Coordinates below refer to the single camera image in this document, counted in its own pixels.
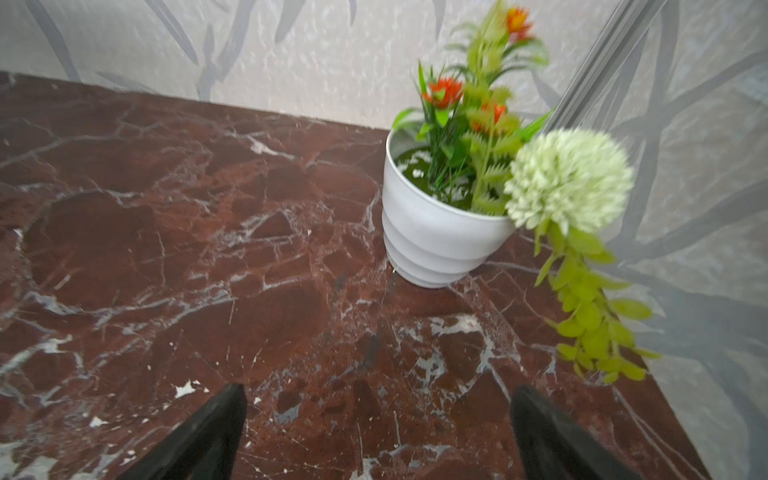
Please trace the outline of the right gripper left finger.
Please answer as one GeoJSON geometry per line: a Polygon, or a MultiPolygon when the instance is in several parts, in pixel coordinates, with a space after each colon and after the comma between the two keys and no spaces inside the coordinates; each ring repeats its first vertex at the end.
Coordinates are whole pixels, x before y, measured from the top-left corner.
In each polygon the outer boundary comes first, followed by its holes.
{"type": "Polygon", "coordinates": [[[119,477],[231,479],[246,413],[244,386],[224,387],[119,477]]]}

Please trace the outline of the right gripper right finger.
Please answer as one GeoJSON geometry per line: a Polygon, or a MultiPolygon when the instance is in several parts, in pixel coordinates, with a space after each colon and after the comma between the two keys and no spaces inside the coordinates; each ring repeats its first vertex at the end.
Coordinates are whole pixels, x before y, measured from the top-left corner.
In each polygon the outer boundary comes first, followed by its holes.
{"type": "Polygon", "coordinates": [[[528,479],[639,477],[531,386],[515,389],[510,419],[528,479]]]}

